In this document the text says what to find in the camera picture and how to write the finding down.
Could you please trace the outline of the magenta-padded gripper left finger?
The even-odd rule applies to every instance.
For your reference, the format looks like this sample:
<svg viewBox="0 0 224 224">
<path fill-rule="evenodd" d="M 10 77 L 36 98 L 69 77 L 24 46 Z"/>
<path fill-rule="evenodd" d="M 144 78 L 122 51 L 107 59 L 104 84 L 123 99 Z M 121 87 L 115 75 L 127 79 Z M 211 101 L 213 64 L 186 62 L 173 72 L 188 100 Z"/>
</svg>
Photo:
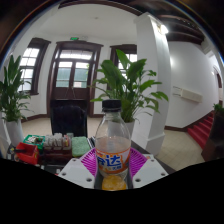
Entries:
<svg viewBox="0 0 224 224">
<path fill-rule="evenodd" d="M 80 158 L 72 158 L 58 176 L 81 187 L 93 189 L 97 173 L 95 149 L 91 149 Z"/>
</svg>

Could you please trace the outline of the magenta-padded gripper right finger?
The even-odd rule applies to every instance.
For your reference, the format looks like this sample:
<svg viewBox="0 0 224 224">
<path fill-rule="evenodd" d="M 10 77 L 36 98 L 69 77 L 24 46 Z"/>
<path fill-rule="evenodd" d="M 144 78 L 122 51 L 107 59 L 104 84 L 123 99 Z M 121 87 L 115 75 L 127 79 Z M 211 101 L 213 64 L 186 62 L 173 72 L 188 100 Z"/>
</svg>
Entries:
<svg viewBox="0 0 224 224">
<path fill-rule="evenodd" d="M 142 154 L 134 148 L 130 150 L 129 189 L 143 187 L 166 176 L 168 176 L 167 171 L 152 154 Z"/>
</svg>

